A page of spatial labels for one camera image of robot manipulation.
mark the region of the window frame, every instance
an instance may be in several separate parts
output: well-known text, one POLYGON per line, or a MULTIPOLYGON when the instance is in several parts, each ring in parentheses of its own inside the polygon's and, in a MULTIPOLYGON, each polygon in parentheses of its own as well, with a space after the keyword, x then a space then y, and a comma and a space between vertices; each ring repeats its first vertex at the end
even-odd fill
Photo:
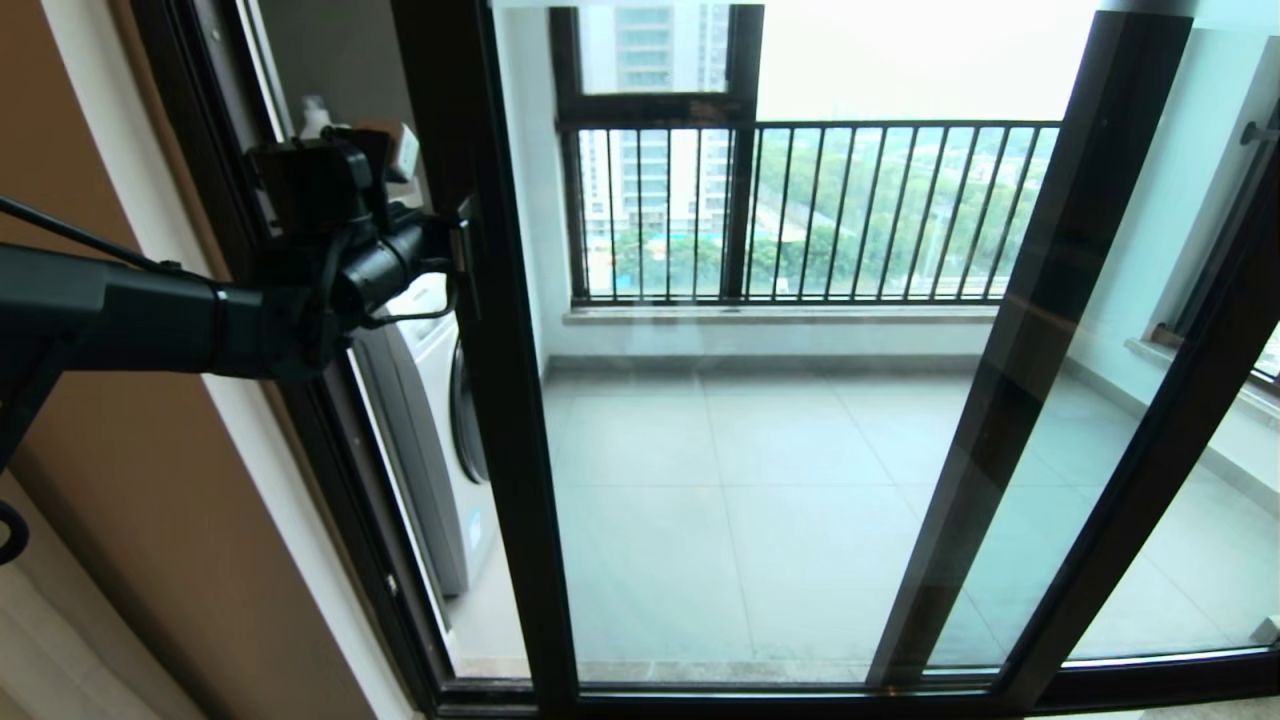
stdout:
MULTIPOLYGON (((755 122, 760 74, 760 44, 764 35, 764 8, 731 5, 726 87, 723 92, 582 92, 582 58, 579 46, 576 8, 549 10, 552 69, 556 77, 556 132, 561 141, 564 167, 564 217, 568 231, 571 305, 600 305, 593 300, 584 269, 585 218, 582 217, 582 178, 577 133, 584 129, 728 129, 742 132, 755 122)), ((728 237, 724 243, 719 299, 733 302, 742 296, 746 229, 750 211, 753 142, 730 142, 728 237)), ((639 151, 641 160, 644 151, 639 151)))

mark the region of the washing machine door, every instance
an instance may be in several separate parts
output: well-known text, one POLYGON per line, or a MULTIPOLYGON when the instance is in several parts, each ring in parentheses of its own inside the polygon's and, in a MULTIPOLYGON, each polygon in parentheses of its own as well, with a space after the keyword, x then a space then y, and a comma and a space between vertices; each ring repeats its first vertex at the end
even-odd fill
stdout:
POLYGON ((467 364, 462 357, 461 338, 453 346, 453 368, 449 375, 449 423, 453 425, 453 446, 458 462, 472 483, 488 483, 489 466, 484 459, 480 424, 476 421, 476 406, 471 396, 467 364))

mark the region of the high-rise building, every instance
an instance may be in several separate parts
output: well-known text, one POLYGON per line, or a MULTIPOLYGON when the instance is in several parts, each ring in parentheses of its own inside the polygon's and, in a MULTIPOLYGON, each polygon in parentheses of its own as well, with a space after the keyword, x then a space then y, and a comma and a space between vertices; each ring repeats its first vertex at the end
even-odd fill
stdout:
MULTIPOLYGON (((727 87, 728 5, 585 6, 579 13, 588 94, 719 92, 727 87)), ((666 240, 719 246, 728 196, 730 131, 585 131, 579 136, 585 241, 591 263, 611 241, 639 238, 650 259, 666 240)), ((609 282, 607 272, 589 281, 609 282)), ((618 292, 639 278, 622 274, 618 292)))

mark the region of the window sill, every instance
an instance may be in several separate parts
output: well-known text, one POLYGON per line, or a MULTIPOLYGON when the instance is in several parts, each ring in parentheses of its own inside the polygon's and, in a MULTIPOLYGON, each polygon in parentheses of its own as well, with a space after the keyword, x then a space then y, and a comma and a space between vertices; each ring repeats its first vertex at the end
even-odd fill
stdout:
POLYGON ((832 306, 636 306, 573 307, 562 315, 566 325, 632 324, 991 324, 998 307, 832 307, 832 306))
MULTIPOLYGON (((1124 341, 1124 346, 1161 370, 1167 370, 1174 361, 1175 351, 1164 345, 1130 337, 1124 341)), ((1245 383, 1240 388, 1235 406, 1268 428, 1280 429, 1280 402, 1275 396, 1253 387, 1253 383, 1245 383)))

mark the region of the black cable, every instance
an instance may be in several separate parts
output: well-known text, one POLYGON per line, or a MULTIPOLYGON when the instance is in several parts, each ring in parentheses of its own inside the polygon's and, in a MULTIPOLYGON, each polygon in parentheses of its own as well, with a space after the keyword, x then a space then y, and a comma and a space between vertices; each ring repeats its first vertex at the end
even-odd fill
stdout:
POLYGON ((458 293, 453 288, 453 278, 445 277, 444 287, 445 287, 444 291, 445 300, 443 310, 438 310, 435 313, 413 313, 412 315, 384 315, 381 318, 365 318, 365 320, 360 323, 360 327, 374 329, 389 325, 392 323, 399 323, 403 320, 434 320, 436 318, 443 318, 449 313, 452 313, 458 306, 458 293))
POLYGON ((31 223, 37 228, 46 229, 54 234, 60 234, 67 240, 78 242, 79 245, 84 245, 87 247, 92 247, 93 250, 97 250, 104 255, 110 255, 116 260, 128 263, 129 265, 133 265, 136 268, 142 268, 143 270, 152 270, 156 273, 168 273, 168 274, 182 273, 182 269, 178 268, 177 265, 166 265, 164 263, 156 263, 155 260, 142 254, 115 245, 114 242, 102 240, 90 232, 77 228, 76 225, 67 224, 59 220, 58 218, 46 215, 40 210, 36 210, 29 205, 23 205, 22 202, 18 202, 12 197, 5 197, 0 195, 0 213, 13 215, 14 218, 31 223))
POLYGON ((0 501, 0 524, 9 528, 9 539, 0 546, 0 565, 6 565, 26 550, 27 541, 31 539, 31 530, 22 515, 4 501, 0 501))

